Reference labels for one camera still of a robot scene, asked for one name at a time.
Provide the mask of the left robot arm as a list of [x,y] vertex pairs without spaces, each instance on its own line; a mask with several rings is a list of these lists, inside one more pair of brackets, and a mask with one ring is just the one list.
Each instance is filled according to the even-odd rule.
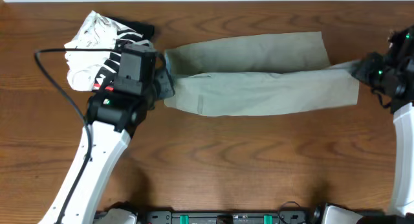
[[175,94],[166,68],[149,78],[109,74],[94,85],[75,158],[41,223],[93,223],[98,204],[136,127],[156,100]]

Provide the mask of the khaki green shorts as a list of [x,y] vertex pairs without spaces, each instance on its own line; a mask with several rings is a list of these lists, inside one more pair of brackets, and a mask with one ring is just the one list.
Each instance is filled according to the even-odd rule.
[[165,105],[206,117],[284,115],[355,105],[354,62],[332,65],[320,32],[223,38],[168,49]]

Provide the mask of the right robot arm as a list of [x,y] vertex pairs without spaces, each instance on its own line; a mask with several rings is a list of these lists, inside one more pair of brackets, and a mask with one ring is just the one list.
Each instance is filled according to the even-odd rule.
[[327,203],[315,209],[311,223],[413,223],[413,56],[368,54],[352,71],[371,92],[390,103],[381,104],[393,114],[396,160],[393,193],[385,214],[352,211]]

